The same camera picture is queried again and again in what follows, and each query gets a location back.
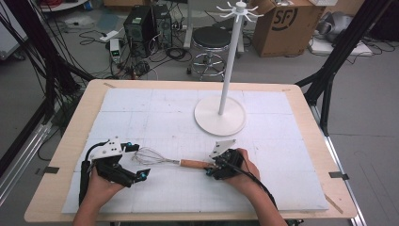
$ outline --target whisk handle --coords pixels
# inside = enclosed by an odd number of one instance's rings
[[[188,160],[188,159],[180,160],[180,166],[186,168],[206,169],[210,168],[212,165],[213,165],[212,163],[195,161],[195,160]]]

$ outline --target forearm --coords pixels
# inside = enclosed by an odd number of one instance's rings
[[[94,226],[100,208],[82,202],[73,220],[73,226]]]
[[[250,187],[245,195],[254,207],[261,226],[287,225],[269,196],[259,186]]]

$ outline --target chair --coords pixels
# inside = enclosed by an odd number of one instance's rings
[[[193,32],[193,44],[205,53],[195,56],[187,68],[187,74],[192,71],[203,76],[222,76],[224,79],[226,61],[215,53],[229,49],[231,34],[218,27],[204,26]]]

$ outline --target white paper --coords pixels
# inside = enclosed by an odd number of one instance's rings
[[[247,124],[236,135],[215,137],[202,131],[194,109],[218,90],[110,89],[76,163],[63,213],[77,211],[80,163],[98,142],[118,136],[121,142],[150,147],[164,157],[212,161],[215,142],[236,139],[260,170],[262,182],[281,211],[326,210],[328,205],[284,92],[231,90],[243,105]],[[124,188],[102,213],[252,212],[247,199],[202,169],[164,163],[142,166],[125,153],[120,164],[136,172],[150,168],[145,182]]]

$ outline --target wooden table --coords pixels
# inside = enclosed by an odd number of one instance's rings
[[[108,89],[222,89],[222,83],[171,81],[94,80],[88,84],[79,106],[61,139],[49,167],[59,168],[57,174],[46,173],[29,204],[24,218],[28,222],[70,222],[74,215],[62,214],[73,169],[85,147],[88,132],[101,108]],[[302,91],[295,85],[231,83],[230,90],[285,92],[295,115],[299,131],[307,146],[311,161],[328,201],[327,211],[282,212],[284,218],[354,218],[355,204],[340,178],[330,178],[338,171],[320,129],[306,103]],[[239,220],[255,219],[254,213],[165,213],[165,214],[101,214],[99,221],[145,220]]]

